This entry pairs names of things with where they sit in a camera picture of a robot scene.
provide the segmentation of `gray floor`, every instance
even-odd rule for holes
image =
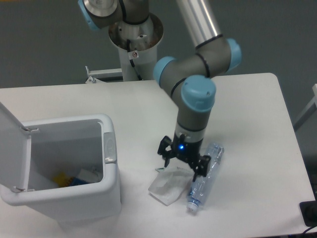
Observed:
[[[235,38],[243,62],[231,74],[277,75],[292,121],[317,83],[317,1],[212,0],[223,34]],[[194,52],[175,1],[151,0],[164,24],[158,58]],[[84,83],[91,70],[118,68],[107,29],[91,32],[76,0],[0,3],[0,88]],[[317,168],[317,115],[297,132],[307,168]]]

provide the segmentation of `plastic water bottle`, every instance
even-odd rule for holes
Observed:
[[[206,177],[199,176],[192,183],[191,189],[187,196],[187,209],[192,213],[196,213],[199,206],[204,205],[211,191],[213,182],[217,176],[218,167],[224,152],[222,145],[210,143],[206,149],[205,155],[211,157],[210,170]]]

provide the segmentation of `yellow object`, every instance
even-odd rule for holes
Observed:
[[[53,181],[56,182],[59,187],[68,187],[73,179],[74,177],[68,177],[64,172],[61,172],[53,178]]]

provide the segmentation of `light blue joint cap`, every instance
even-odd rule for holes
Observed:
[[[231,49],[231,62],[230,62],[229,69],[227,70],[228,72],[229,70],[232,70],[233,68],[235,68],[241,63],[242,52],[241,52],[240,46],[234,39],[229,38],[227,39],[227,42]]]
[[[157,81],[160,86],[160,76],[163,73],[164,68],[170,63],[171,61],[175,61],[176,59],[172,56],[166,56],[161,58],[157,64],[154,66],[153,69],[153,78]]]
[[[95,23],[92,21],[92,19],[90,18],[90,15],[88,14],[87,10],[85,9],[83,0],[78,0],[78,5],[80,6],[80,9],[85,17],[85,20],[89,26],[89,28],[93,31],[98,31],[100,30],[100,28],[98,26],[95,25]]]
[[[202,75],[189,76],[183,83],[181,96],[184,103],[193,111],[209,112],[214,105],[216,86],[210,78]]]

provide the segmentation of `bottle cap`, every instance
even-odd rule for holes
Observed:
[[[187,203],[187,210],[192,213],[196,213],[198,209],[198,205],[193,202]]]

